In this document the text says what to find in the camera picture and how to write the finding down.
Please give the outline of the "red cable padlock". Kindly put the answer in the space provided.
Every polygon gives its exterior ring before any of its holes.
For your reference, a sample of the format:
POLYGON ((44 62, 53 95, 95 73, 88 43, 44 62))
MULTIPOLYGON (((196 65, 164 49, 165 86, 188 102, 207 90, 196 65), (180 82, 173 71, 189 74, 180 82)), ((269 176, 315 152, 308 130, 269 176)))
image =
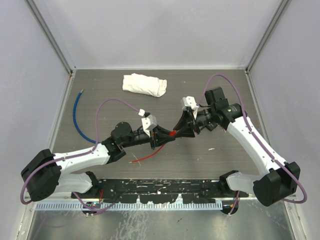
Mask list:
MULTIPOLYGON (((172 131, 169 133, 169 136, 170 136, 170 137, 175 137, 176 134, 177 134, 177 131, 176 131, 176 130, 172 130, 172 131)), ((129 162, 129 163, 130 163, 130 164, 134 164, 134 163, 139 163, 139 162, 141 162, 141 161, 147 160, 147 159, 153 157, 154 155, 156 155, 165 145, 166 145, 166 144, 161 145, 161 146, 159 147, 159 149, 157 149, 154 153, 152 153, 152 154, 150 154, 150 155, 148 155, 148 156, 146 156, 146 157, 140 158, 140 159, 135 159, 135 160, 133 160, 133 161, 131 161, 131 162, 129 162)))

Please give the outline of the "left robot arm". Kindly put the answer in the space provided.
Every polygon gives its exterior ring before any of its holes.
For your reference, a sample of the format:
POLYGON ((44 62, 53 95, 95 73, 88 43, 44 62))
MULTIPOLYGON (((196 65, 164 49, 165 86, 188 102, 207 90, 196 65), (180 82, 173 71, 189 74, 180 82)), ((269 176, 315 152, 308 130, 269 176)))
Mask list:
POLYGON ((65 153, 41 150, 21 171, 23 186, 20 201, 27 205, 50 197, 53 194, 76 192, 95 198, 100 185, 92 173, 76 174, 76 171, 92 166, 103 166, 125 156, 125 148, 150 144, 152 148, 162 147, 175 140, 176 130, 169 131, 155 123, 143 123, 132 130, 128 122, 118 123, 110 137, 94 146, 65 153))

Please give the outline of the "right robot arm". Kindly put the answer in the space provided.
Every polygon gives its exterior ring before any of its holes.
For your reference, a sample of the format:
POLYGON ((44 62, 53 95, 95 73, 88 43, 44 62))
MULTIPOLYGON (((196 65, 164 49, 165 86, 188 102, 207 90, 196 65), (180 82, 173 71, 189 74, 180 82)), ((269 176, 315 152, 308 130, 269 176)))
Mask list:
POLYGON ((258 169, 258 175, 232 170, 219 177, 219 191, 231 197, 236 191, 256 196, 268 207, 297 191, 301 169, 296 162, 287 162, 277 154, 256 130, 247 113, 238 103, 229 104, 221 87, 204 94, 208 107, 199 110, 194 97, 181 99, 182 116, 174 127, 177 138, 194 138, 202 128, 221 126, 247 152, 258 169))

